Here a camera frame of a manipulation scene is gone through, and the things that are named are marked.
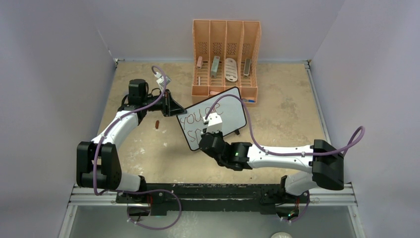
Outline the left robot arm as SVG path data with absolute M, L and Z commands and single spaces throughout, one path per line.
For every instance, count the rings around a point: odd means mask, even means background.
M 130 80 L 128 94 L 123 97 L 112 122 L 98 136 L 77 146 L 76 182 L 80 187 L 127 191 L 136 203 L 146 200 L 148 190 L 144 177 L 122 172 L 117 150 L 147 112 L 160 111 L 165 117 L 187 112 L 166 88 L 169 82 L 169 77 L 161 76 L 157 80 L 160 94 L 153 95 L 145 80 Z

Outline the black framed whiteboard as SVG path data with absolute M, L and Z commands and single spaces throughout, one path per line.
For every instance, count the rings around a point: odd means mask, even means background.
M 242 103 L 236 97 L 241 97 L 240 89 L 233 87 L 187 107 L 186 114 L 177 116 L 190 150 L 199 149 L 201 131 L 206 127 L 203 117 L 207 113 L 217 113 L 221 116 L 221 131 L 224 136 L 247 125 L 246 113 Z

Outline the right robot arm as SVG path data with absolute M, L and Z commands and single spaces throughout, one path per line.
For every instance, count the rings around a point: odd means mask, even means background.
M 224 141 L 220 133 L 205 133 L 199 149 L 221 167 L 234 171 L 282 168 L 297 173 L 282 178 L 279 198 L 285 202 L 315 187 L 344 188 L 344 155 L 325 140 L 301 147 L 258 146 L 250 142 Z

